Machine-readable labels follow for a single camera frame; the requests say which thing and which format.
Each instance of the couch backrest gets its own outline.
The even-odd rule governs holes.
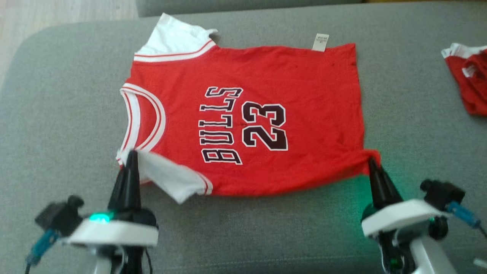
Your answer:
[[[361,0],[136,0],[140,17],[168,14],[360,3]]]

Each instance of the white care label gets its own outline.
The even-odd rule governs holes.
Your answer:
[[[328,34],[317,33],[315,43],[313,44],[313,50],[324,52],[326,49],[326,42],[328,42]]]

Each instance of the green light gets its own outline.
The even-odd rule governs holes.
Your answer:
[[[106,224],[113,219],[115,214],[113,212],[95,212],[91,214],[90,221]]]

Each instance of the bulls jersey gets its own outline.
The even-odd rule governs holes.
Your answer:
[[[163,14],[121,89],[141,180],[177,202],[263,196],[368,173],[354,44],[222,48]]]

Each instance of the blue cable connector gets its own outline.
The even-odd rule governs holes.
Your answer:
[[[58,238],[59,234],[56,231],[52,229],[46,230],[37,243],[32,247],[30,254],[25,258],[27,265],[36,266],[40,262],[44,253],[54,245]]]
[[[451,202],[448,205],[447,211],[460,218],[471,228],[478,229],[480,227],[480,219],[476,218],[473,212],[459,205],[457,202]]]

